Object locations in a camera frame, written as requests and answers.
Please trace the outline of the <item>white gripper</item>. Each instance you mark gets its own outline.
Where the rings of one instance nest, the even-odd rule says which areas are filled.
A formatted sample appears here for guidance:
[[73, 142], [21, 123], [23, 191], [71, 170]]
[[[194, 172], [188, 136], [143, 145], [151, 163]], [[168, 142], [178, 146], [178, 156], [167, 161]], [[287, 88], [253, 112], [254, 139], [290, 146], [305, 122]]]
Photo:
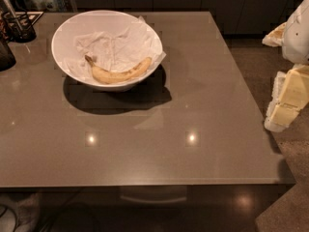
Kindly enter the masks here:
[[282, 132], [309, 102], [309, 66], [294, 65], [274, 78], [272, 101], [268, 104], [264, 127]]

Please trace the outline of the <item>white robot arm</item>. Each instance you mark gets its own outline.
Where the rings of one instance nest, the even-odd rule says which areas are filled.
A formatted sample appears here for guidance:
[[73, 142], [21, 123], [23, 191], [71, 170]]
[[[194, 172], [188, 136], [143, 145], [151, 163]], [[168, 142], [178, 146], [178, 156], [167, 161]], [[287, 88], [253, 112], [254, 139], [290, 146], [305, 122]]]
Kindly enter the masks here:
[[283, 58], [294, 64], [287, 73], [275, 76], [264, 122], [267, 130], [281, 132], [309, 103], [309, 0], [303, 0], [286, 22], [263, 38], [262, 44], [280, 46]]

